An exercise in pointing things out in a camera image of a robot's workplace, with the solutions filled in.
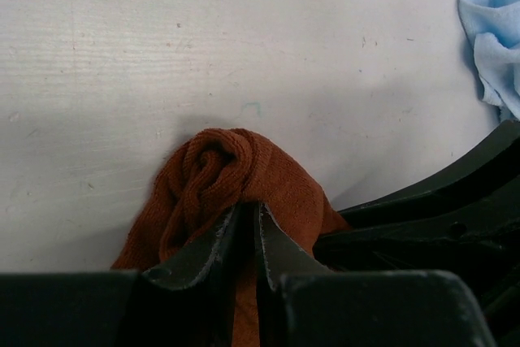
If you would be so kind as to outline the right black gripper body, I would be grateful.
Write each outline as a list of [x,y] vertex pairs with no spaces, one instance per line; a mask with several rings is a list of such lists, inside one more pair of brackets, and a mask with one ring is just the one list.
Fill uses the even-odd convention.
[[488,321],[519,320],[518,122],[433,176],[341,215],[351,230],[321,236],[319,261],[342,271],[451,271]]

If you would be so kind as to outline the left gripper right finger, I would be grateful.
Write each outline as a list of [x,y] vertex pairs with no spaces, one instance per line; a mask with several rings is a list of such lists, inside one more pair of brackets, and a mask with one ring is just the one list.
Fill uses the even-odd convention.
[[475,296],[448,271],[334,272],[255,207],[263,346],[494,346]]

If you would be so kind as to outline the rust brown towel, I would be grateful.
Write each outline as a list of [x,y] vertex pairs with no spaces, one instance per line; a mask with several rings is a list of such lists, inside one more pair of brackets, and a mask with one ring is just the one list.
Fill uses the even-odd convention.
[[308,254],[320,236],[350,228],[322,187],[270,140],[245,129],[208,128],[158,173],[113,267],[144,271],[168,260],[239,202],[265,202]]

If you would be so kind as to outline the light blue towel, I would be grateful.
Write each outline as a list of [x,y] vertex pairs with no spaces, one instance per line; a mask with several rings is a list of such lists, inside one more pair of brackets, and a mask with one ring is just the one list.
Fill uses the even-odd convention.
[[458,0],[461,25],[483,85],[482,100],[500,119],[519,119],[519,0]]

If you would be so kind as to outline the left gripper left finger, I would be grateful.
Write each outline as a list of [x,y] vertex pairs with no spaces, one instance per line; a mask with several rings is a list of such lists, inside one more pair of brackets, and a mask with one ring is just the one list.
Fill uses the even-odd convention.
[[139,271],[1,275],[3,346],[229,346],[241,206]]

